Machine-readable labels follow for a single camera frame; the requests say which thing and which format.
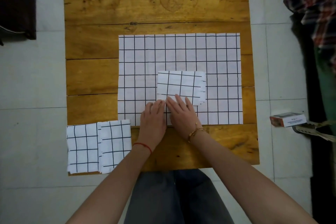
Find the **wooden tabletop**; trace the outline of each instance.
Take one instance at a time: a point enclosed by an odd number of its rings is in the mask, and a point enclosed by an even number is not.
[[[259,164],[248,0],[64,0],[68,125],[117,120],[118,35],[240,33],[243,122],[207,125],[220,144]],[[132,127],[132,141],[138,128]],[[210,167],[174,128],[143,171]]]

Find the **red string bracelet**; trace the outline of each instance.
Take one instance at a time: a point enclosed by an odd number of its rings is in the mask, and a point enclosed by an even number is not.
[[[146,144],[144,144],[144,143],[134,143],[133,145],[136,145],[136,144],[141,144],[142,146],[144,146],[144,147],[148,148],[148,149],[149,149],[149,151],[150,151],[150,154],[152,154],[152,150],[149,148],[149,146],[148,146],[148,145],[146,145]]]

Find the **pants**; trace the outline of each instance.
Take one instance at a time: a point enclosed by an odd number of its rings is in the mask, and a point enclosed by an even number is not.
[[[141,173],[124,224],[233,224],[212,181],[200,170]]]

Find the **hand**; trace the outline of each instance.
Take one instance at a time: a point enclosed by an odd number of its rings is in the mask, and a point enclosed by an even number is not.
[[[158,100],[154,104],[146,104],[140,117],[140,132],[137,142],[146,144],[152,151],[161,142],[166,132],[164,115],[165,102]]]
[[[179,95],[176,94],[175,98],[177,103],[170,97],[166,100],[167,107],[171,111],[171,124],[178,133],[187,140],[190,133],[194,132],[197,128],[202,128],[202,124],[187,97],[185,98],[187,104],[182,101]]]

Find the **forearm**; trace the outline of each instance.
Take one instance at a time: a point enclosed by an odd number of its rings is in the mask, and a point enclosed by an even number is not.
[[[192,139],[252,223],[316,223],[304,209],[250,164],[205,132]]]
[[[131,152],[84,201],[67,224],[118,223],[149,150],[141,145]]]

